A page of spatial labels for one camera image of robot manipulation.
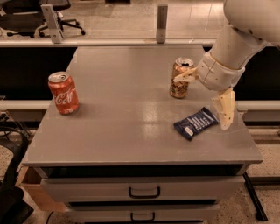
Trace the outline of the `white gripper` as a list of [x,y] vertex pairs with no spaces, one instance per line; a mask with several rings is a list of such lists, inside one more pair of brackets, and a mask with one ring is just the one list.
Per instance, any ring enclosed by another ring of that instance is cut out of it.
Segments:
[[173,80],[193,82],[199,76],[199,80],[206,88],[221,91],[212,99],[212,102],[218,113],[220,127],[227,130],[233,123],[235,113],[235,91],[232,87],[237,84],[244,72],[245,67],[238,70],[228,68],[216,61],[210,52],[206,52],[198,64],[198,69],[196,67],[188,69]]

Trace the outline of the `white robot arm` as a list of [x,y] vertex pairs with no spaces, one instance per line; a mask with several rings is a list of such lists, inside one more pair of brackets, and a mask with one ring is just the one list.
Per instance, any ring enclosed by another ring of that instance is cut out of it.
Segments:
[[213,105],[220,126],[227,130],[235,111],[237,84],[249,60],[266,45],[280,46],[280,0],[224,0],[227,24],[209,52],[194,69],[174,78],[176,82],[196,79],[218,95]]

